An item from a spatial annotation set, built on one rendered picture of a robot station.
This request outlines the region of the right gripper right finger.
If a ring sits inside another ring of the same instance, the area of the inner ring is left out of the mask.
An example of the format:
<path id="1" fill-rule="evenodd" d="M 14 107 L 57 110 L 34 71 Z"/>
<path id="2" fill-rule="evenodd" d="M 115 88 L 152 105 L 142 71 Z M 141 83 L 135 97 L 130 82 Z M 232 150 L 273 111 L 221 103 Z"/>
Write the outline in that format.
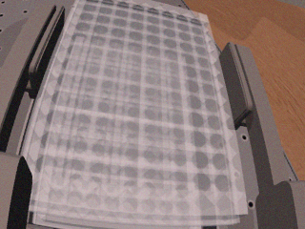
<path id="1" fill-rule="evenodd" d="M 251 141 L 259 190 L 258 229 L 305 229 L 305 180 L 289 179 L 270 100 L 251 49 L 228 42 L 218 60 L 235 129 L 247 127 Z"/>

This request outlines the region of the white well plate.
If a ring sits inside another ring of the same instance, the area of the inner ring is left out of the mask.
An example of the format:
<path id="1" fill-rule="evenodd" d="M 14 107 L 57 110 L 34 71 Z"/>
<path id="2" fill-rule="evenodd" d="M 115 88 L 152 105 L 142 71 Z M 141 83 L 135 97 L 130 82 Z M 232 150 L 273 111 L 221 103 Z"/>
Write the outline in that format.
<path id="1" fill-rule="evenodd" d="M 201 226 L 182 228 L 182 226 L 134 226 L 121 224 L 103 224 L 103 222 L 80 221 L 65 218 L 54 218 L 50 215 L 33 214 L 34 225 L 49 226 L 56 229 L 201 229 Z"/>
<path id="2" fill-rule="evenodd" d="M 138 226 L 248 215 L 209 18 L 159 1 L 75 0 L 20 156 L 30 213 Z"/>

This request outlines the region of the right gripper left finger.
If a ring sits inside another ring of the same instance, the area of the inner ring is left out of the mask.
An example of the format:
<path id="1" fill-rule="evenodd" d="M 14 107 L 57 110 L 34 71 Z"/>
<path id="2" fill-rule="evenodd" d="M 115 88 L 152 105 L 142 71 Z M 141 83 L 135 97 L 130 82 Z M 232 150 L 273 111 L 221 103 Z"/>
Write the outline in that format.
<path id="1" fill-rule="evenodd" d="M 27 229 L 31 169 L 5 152 L 23 94 L 37 98 L 64 22 L 64 5 L 35 5 L 0 69 L 0 229 Z"/>

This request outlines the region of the black rectangular plate nest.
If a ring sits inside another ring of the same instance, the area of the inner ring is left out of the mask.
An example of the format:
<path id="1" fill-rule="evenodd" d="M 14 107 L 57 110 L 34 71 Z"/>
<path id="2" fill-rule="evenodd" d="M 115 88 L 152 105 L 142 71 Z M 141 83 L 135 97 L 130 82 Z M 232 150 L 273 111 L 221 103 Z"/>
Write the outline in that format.
<path id="1" fill-rule="evenodd" d="M 27 113 L 26 122 L 24 122 L 22 134 L 20 135 L 18 149 L 16 149 L 17 156 L 20 156 L 20 153 L 22 153 L 24 137 L 26 137 L 27 127 L 28 127 L 28 123 L 30 123 L 31 111 L 33 111 L 34 102 L 35 99 L 32 99 L 30 103 L 30 109 L 28 110 Z M 33 213 L 30 213 L 30 211 L 28 211 L 27 229 L 56 229 L 56 228 L 49 228 L 49 226 L 34 225 L 33 222 L 31 222 L 32 220 L 33 220 Z M 201 226 L 201 229 L 218 229 L 218 226 L 209 226 L 209 228 L 207 228 L 207 226 Z"/>

